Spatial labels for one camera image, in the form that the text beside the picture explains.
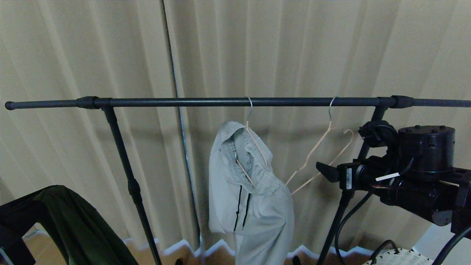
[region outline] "horizontal rod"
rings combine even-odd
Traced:
[[[259,107],[322,107],[329,106],[332,98],[251,98]],[[9,110],[21,108],[103,108],[103,107],[244,107],[250,106],[248,98],[166,98],[166,99],[112,99],[84,97],[75,100],[47,100],[6,102]],[[377,98],[335,98],[332,106],[372,106],[407,108],[411,106],[471,107],[471,100],[413,99],[404,96]]]

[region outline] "garment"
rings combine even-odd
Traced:
[[[69,265],[138,265],[124,242],[97,210],[64,186],[51,186],[33,200],[47,214],[38,221]]]
[[[293,202],[273,173],[270,150],[250,132],[268,165],[244,125],[225,123],[216,136],[209,162],[209,228],[235,234],[236,265],[281,265],[294,232]]]

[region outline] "white basket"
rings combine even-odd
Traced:
[[[395,250],[390,249],[378,254],[375,265],[431,265],[433,263],[433,260],[411,250],[400,248],[398,254],[394,253]],[[369,260],[363,265],[371,265],[372,262]]]

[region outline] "white wall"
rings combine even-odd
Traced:
[[[454,234],[450,232],[450,225],[432,225],[423,237],[417,242],[415,248],[422,255],[435,259]],[[471,264],[471,240],[462,239],[450,252],[443,263],[445,265],[469,265]]]

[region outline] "dark green cloth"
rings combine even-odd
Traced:
[[[137,265],[124,242],[98,211],[64,186],[52,186],[34,198],[48,214],[39,220],[69,265]]]

